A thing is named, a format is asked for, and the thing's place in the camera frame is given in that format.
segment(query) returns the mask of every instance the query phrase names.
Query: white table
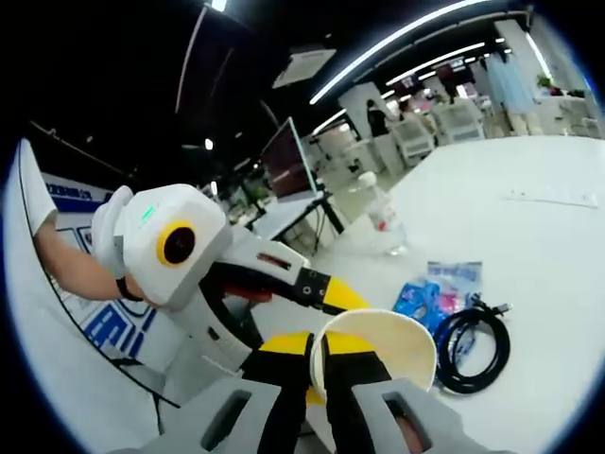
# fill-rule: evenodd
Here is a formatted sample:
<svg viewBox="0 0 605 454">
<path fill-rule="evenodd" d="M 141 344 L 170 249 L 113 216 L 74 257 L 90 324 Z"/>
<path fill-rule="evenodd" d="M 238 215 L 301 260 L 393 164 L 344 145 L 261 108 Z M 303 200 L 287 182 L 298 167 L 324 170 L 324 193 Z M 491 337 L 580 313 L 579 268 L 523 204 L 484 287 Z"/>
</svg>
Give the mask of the white table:
<svg viewBox="0 0 605 454">
<path fill-rule="evenodd" d="M 511 189 L 530 188 L 595 193 L 601 206 L 503 200 Z M 510 361 L 481 393 L 431 392 L 483 445 L 544 452 L 590 398 L 605 355 L 605 142 L 511 137 L 437 148 L 391 196 L 412 243 L 408 257 L 372 253 L 364 216 L 317 256 L 314 268 L 343 278 L 373 306 L 392 308 L 426 260 L 482 261 L 485 301 L 513 306 L 506 315 Z M 326 320 L 284 302 L 255 310 L 265 336 L 317 331 Z M 491 348 L 479 340 L 469 365 L 483 363 Z M 333 449 L 325 412 L 312 408 L 307 419 Z"/>
</svg>

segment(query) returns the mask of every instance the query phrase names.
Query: human arm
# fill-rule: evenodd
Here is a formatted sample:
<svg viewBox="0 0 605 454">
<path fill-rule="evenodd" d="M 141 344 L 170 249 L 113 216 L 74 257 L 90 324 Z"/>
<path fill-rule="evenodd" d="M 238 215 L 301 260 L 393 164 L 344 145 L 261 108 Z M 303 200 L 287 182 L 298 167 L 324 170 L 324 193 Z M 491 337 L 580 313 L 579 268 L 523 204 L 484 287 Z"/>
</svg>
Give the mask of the human arm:
<svg viewBox="0 0 605 454">
<path fill-rule="evenodd" d="M 91 255 L 67 245 L 55 229 L 54 217 L 43 222 L 34 244 L 44 268 L 57 280 L 61 288 L 77 296 L 94 301 L 123 298 L 115 277 Z M 126 276 L 129 292 L 144 298 L 143 291 L 131 276 Z"/>
</svg>

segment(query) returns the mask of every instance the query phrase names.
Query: paper cup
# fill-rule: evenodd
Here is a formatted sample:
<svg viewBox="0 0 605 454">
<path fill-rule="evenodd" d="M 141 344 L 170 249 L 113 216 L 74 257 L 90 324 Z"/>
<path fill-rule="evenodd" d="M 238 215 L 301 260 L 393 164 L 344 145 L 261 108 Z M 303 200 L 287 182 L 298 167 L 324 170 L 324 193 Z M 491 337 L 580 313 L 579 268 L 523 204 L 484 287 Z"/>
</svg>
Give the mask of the paper cup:
<svg viewBox="0 0 605 454">
<path fill-rule="evenodd" d="M 326 324 L 311 347 L 311 382 L 324 402 L 321 340 L 327 331 L 353 334 L 371 343 L 392 378 L 407 378 L 427 391 L 432 386 L 437 350 L 424 326 L 390 310 L 349 310 Z"/>
</svg>

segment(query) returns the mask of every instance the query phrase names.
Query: robotic arm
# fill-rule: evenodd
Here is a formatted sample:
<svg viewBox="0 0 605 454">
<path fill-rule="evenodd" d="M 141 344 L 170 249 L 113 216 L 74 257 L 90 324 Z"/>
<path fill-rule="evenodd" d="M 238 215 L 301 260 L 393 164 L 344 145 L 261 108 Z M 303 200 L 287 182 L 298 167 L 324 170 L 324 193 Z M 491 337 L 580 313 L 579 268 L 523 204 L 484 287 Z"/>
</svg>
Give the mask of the robotic arm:
<svg viewBox="0 0 605 454">
<path fill-rule="evenodd" d="M 299 335 L 300 351 L 287 354 L 272 351 L 273 340 L 253 344 L 237 333 L 212 289 L 237 284 L 329 314 L 368 307 L 363 299 L 338 279 L 309 269 L 308 261 L 284 244 L 232 228 L 214 202 L 186 184 L 136 195 L 125 186 L 118 189 L 95 213 L 93 253 L 116 278 L 128 271 L 211 358 L 233 370 L 243 364 L 245 371 L 243 378 L 219 380 L 182 407 L 172 430 L 141 449 L 116 452 L 293 450 L 296 440 L 281 438 L 298 433 L 304 418 L 309 339 Z M 324 341 L 328 352 L 329 335 Z M 396 424 L 397 411 L 413 423 L 429 454 L 491 452 L 468 438 L 459 415 L 429 393 L 404 379 L 390 380 L 374 352 L 347 353 L 354 355 L 324 359 L 328 417 L 341 454 L 358 452 L 361 445 L 364 453 L 414 452 Z M 349 374 L 360 370 L 363 376 Z"/>
</svg>

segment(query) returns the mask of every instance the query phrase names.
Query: ceiling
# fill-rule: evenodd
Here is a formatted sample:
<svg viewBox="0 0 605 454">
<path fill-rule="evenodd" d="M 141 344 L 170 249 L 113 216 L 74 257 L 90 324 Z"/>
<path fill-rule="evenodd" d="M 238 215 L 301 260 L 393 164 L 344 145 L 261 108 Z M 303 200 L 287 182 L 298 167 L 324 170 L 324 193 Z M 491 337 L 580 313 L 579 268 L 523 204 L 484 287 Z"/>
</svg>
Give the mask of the ceiling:
<svg viewBox="0 0 605 454">
<path fill-rule="evenodd" d="M 387 46 L 309 105 L 325 82 L 368 47 L 450 3 L 229 0 L 224 14 L 207 11 L 184 77 L 189 40 L 203 8 L 199 1 L 42 3 L 24 12 L 35 39 L 24 44 L 16 62 L 26 119 L 55 129 L 61 139 L 121 175 L 36 128 L 27 134 L 41 168 L 67 178 L 105 187 L 129 178 L 142 187 L 204 184 L 258 156 L 275 131 L 260 99 L 278 123 L 293 116 L 306 135 L 338 110 L 337 97 L 364 73 L 360 81 L 373 80 L 386 91 L 384 83 L 410 67 L 482 41 L 493 33 L 492 20 L 442 33 L 372 70 L 397 50 L 455 22 L 522 8 L 518 1 L 492 0 L 441 17 Z M 271 89 L 289 52 L 309 46 L 337 53 L 310 80 Z M 206 137 L 215 142 L 211 153 L 182 149 Z"/>
</svg>

